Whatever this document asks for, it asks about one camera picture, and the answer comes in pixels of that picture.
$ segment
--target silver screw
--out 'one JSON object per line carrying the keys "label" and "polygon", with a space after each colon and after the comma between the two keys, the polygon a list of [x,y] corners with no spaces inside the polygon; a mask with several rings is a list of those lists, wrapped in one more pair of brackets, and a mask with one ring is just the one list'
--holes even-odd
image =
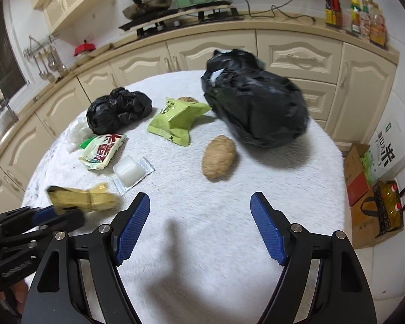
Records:
{"label": "silver screw", "polygon": [[291,230],[294,231],[294,233],[300,233],[303,231],[303,227],[300,224],[294,223],[291,224]]}
{"label": "silver screw", "polygon": [[335,232],[335,235],[338,239],[345,239],[346,238],[346,234],[342,231],[342,230],[338,230]]}
{"label": "silver screw", "polygon": [[108,224],[102,224],[98,230],[100,233],[108,233],[108,231],[110,231],[110,226]]}
{"label": "silver screw", "polygon": [[56,234],[56,240],[63,240],[66,237],[66,233],[64,231],[59,231]]}

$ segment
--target cardboard box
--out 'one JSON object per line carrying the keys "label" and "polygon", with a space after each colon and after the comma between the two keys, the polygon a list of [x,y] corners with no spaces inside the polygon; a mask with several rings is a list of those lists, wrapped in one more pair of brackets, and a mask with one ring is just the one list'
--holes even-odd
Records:
{"label": "cardboard box", "polygon": [[[354,144],[344,161],[344,175],[348,201],[351,211],[352,246],[355,249],[375,246],[401,232],[402,229],[389,231],[381,236],[379,219],[365,215],[361,206],[363,201],[374,196],[372,187],[366,183],[360,157],[368,150],[369,145]],[[374,202],[366,203],[367,210],[377,210]]]}

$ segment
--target black plastic bag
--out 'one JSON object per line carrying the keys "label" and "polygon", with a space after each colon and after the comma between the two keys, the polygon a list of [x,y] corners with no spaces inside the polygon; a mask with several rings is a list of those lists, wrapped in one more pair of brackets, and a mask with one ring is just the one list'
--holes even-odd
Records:
{"label": "black plastic bag", "polygon": [[147,117],[151,111],[147,95],[118,87],[93,101],[87,110],[87,122],[96,135],[116,134],[123,126]]}
{"label": "black plastic bag", "polygon": [[300,89],[262,70],[251,53],[215,51],[201,82],[213,111],[245,143],[273,148],[306,131],[308,110]]}

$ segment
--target white tablecloth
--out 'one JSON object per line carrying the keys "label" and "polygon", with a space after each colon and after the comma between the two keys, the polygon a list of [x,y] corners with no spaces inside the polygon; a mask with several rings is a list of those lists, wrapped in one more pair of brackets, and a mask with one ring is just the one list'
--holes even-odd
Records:
{"label": "white tablecloth", "polygon": [[[190,131],[191,144],[178,146],[148,133],[147,125],[165,105],[165,97],[192,96],[204,101],[203,72],[175,72],[128,87],[153,101],[152,114],[124,128],[128,139],[103,171],[88,171],[69,154],[64,134],[45,154],[31,178],[24,205],[50,205],[50,185],[87,189],[112,183],[113,165],[129,154],[146,157],[156,171],[123,196],[126,209],[139,191],[150,196],[151,211],[135,250],[119,273],[144,324],[256,323],[275,288],[282,268],[271,259],[249,210],[249,199],[262,191],[290,222],[330,235],[343,229],[345,185],[341,153],[313,120],[307,132],[276,149],[244,145],[214,113],[199,118]],[[207,144],[217,135],[232,138],[238,159],[231,174],[217,182],[201,173]],[[78,233],[110,222],[117,211],[93,212]],[[317,267],[310,272],[315,281]],[[92,286],[88,298],[94,298]],[[297,318],[306,316],[312,300],[309,286]],[[101,318],[99,309],[93,310]]]}

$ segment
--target round table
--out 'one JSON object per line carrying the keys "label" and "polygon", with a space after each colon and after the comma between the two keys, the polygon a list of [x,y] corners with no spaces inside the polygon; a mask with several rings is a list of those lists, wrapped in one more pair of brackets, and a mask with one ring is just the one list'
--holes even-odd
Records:
{"label": "round table", "polygon": [[[156,171],[128,191],[118,207],[127,209],[140,191],[151,200],[133,254],[118,268],[144,324],[257,323],[282,267],[269,257],[252,218],[249,200],[256,191],[291,223],[310,232],[331,235],[345,227],[342,156],[313,120],[294,142],[270,150],[239,142],[211,111],[195,122],[188,147],[147,132],[165,97],[204,101],[202,75],[174,72],[127,86],[147,94],[153,112],[123,129],[127,139],[109,165],[103,171],[88,171],[78,161],[80,151],[66,151],[65,131],[39,163],[24,197],[24,205],[47,207],[45,190],[50,185],[88,189],[108,182],[110,191],[116,192],[113,165],[120,157],[148,159]],[[227,177],[212,182],[203,176],[201,160],[207,144],[221,134],[235,141],[238,158]],[[77,233],[110,222],[116,212],[87,214]],[[307,287],[297,318],[307,315],[317,273],[318,264],[313,264],[308,280],[313,287]],[[93,301],[92,284],[86,284],[86,290]],[[95,319],[102,318],[99,308],[92,312]]]}

